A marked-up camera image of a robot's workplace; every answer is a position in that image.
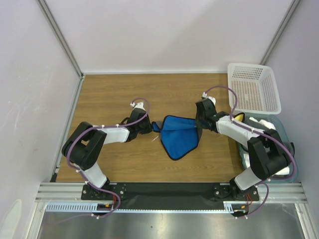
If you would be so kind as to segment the blue and grey towel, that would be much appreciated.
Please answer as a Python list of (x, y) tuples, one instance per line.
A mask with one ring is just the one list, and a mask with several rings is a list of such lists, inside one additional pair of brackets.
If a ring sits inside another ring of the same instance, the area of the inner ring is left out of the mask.
[(166, 116), (152, 122), (154, 132), (159, 133), (161, 144), (171, 160), (177, 161), (195, 150), (202, 136), (195, 119)]

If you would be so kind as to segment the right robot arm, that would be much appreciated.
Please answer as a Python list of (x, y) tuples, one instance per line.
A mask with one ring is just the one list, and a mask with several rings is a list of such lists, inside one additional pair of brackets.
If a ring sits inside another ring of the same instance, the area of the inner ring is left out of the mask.
[(195, 104), (197, 128), (225, 135), (248, 150), (250, 166), (229, 182), (233, 199), (243, 199), (248, 190), (292, 163), (293, 156), (276, 130), (253, 128), (226, 112), (217, 112), (211, 98), (203, 98)]

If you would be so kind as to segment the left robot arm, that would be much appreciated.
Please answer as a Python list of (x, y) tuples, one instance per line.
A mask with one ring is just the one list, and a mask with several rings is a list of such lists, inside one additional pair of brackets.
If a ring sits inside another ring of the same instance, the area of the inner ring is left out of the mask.
[(93, 195), (98, 199), (105, 199), (111, 186), (97, 162), (102, 147), (111, 143), (127, 143), (138, 134), (148, 134), (151, 131), (147, 111), (136, 106), (128, 118), (114, 127), (94, 126), (85, 121), (80, 123), (64, 143), (61, 153), (70, 166), (84, 175)]

